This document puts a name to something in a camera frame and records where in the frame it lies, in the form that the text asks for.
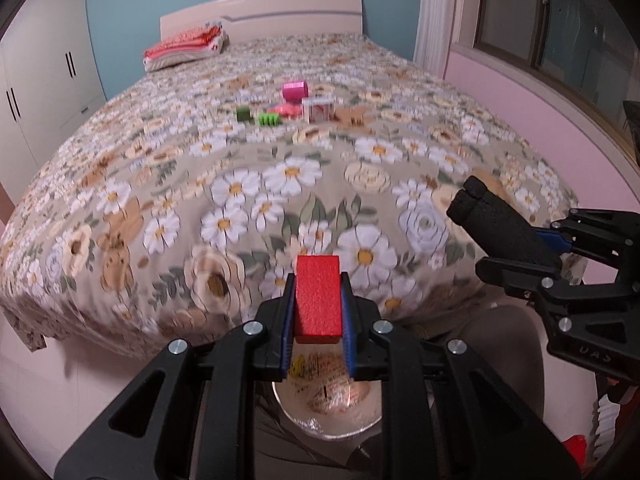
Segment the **red foam block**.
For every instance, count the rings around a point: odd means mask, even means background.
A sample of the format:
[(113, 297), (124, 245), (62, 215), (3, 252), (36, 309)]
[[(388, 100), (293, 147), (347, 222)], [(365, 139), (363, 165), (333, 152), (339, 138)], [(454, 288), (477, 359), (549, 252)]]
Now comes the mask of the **red foam block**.
[(295, 274), (295, 340), (336, 344), (343, 335), (340, 259), (299, 256)]

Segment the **black foam cylinder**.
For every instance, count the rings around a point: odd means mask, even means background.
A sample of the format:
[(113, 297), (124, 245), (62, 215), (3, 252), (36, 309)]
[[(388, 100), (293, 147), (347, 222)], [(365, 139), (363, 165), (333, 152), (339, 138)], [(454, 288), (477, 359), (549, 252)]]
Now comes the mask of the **black foam cylinder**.
[(562, 269), (561, 258), (507, 202), (477, 177), (468, 177), (446, 215), (491, 258)]

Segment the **white trash bin with liner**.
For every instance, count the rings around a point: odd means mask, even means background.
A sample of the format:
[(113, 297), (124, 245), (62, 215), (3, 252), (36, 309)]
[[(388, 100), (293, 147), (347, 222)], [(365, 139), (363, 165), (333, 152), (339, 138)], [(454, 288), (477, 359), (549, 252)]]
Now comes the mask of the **white trash bin with liner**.
[(319, 440), (353, 438), (382, 419), (381, 384), (353, 380), (340, 344), (294, 344), (285, 380), (272, 388), (284, 416)]

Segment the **red object at edge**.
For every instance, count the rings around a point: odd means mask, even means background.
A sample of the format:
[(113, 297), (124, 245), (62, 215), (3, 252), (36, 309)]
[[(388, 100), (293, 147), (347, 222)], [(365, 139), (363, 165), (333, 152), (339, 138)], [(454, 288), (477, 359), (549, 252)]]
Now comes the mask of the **red object at edge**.
[(564, 448), (577, 464), (580, 470), (583, 470), (587, 463), (588, 442), (582, 434), (574, 434), (563, 441)]

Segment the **floral bed cover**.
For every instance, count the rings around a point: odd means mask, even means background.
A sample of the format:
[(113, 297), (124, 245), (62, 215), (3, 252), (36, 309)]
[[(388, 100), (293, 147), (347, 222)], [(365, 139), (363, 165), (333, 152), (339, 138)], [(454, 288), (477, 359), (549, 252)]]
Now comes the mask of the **floral bed cover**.
[[(296, 80), (333, 119), (259, 125)], [(1, 310), (32, 351), (77, 336), (146, 358), (222, 336), (299, 256), (334, 255), (384, 318), (440, 334), (494, 296), (446, 215), (468, 177), (536, 226), (578, 203), (502, 120), (366, 37), (228, 47), (144, 76), (39, 170), (2, 236)]]

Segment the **dark green block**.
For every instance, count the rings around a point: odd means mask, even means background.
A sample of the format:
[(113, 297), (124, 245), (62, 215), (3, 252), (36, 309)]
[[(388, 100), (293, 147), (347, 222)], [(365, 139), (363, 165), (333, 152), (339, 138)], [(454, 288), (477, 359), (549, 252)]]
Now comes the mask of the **dark green block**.
[(252, 112), (248, 106), (240, 106), (235, 111), (238, 122), (250, 122), (253, 119)]

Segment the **pink flat toy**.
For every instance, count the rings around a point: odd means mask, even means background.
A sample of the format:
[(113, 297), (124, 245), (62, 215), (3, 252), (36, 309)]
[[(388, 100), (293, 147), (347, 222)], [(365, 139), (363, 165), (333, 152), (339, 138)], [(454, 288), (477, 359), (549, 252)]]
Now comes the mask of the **pink flat toy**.
[(304, 114), (303, 107), (300, 104), (281, 103), (270, 107), (268, 114), (277, 114), (281, 120), (297, 120)]

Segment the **dark framed window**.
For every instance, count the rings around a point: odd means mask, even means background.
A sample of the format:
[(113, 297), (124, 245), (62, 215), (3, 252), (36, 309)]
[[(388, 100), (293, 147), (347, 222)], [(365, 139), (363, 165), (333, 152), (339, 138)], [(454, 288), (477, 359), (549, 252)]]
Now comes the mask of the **dark framed window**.
[(624, 103), (639, 99), (639, 47), (610, 0), (480, 0), (475, 47), (629, 131)]

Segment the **pink cylinder toy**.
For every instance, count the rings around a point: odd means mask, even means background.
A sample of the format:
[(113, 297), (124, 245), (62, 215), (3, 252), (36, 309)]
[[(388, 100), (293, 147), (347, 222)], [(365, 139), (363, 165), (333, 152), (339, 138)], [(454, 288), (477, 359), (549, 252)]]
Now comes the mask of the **pink cylinder toy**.
[(309, 96), (308, 84), (304, 80), (285, 82), (281, 87), (281, 96), (285, 102), (299, 104)]

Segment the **white curtain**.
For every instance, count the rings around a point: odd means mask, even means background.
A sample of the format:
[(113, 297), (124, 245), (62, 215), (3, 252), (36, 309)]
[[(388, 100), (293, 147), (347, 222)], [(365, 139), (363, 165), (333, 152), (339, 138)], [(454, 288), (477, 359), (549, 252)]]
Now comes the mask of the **white curtain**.
[(442, 78), (454, 26), (456, 0), (420, 0), (413, 62)]

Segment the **folded red orange blanket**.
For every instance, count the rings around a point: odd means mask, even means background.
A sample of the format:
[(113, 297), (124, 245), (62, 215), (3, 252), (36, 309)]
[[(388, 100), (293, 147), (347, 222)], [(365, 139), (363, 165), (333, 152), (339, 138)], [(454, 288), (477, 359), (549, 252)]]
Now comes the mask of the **folded red orange blanket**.
[(221, 54), (228, 35), (220, 23), (192, 28), (146, 49), (142, 55), (147, 73)]

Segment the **pink wooden headboard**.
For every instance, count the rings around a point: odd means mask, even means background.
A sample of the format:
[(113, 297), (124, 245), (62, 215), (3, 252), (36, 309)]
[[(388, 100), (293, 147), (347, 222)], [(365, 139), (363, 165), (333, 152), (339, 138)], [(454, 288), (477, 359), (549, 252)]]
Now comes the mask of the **pink wooden headboard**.
[(231, 41), (363, 33), (362, 0), (212, 0), (160, 18), (160, 38), (219, 23)]

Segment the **white wardrobe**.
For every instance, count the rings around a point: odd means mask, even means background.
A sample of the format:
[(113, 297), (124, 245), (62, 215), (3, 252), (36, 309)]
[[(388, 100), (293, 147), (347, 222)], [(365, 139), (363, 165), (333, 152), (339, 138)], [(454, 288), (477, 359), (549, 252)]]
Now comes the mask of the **white wardrobe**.
[(105, 103), (86, 0), (26, 0), (1, 39), (1, 185), (12, 203)]

